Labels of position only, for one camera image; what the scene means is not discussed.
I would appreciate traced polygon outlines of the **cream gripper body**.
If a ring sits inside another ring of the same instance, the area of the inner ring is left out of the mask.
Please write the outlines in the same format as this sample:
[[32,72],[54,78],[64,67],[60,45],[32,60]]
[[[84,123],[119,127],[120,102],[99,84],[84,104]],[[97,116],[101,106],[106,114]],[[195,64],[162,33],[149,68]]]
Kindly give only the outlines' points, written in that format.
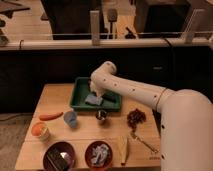
[[90,91],[94,92],[97,97],[102,97],[106,92],[104,88],[97,86],[93,81],[90,82]]

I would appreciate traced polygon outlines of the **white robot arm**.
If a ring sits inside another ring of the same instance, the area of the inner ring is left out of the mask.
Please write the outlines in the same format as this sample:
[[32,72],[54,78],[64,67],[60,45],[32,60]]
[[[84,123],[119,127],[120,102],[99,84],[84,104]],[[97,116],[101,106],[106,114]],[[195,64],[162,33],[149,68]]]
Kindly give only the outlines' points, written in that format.
[[99,96],[111,90],[161,114],[161,171],[213,171],[213,103],[205,95],[119,78],[110,61],[90,79]]

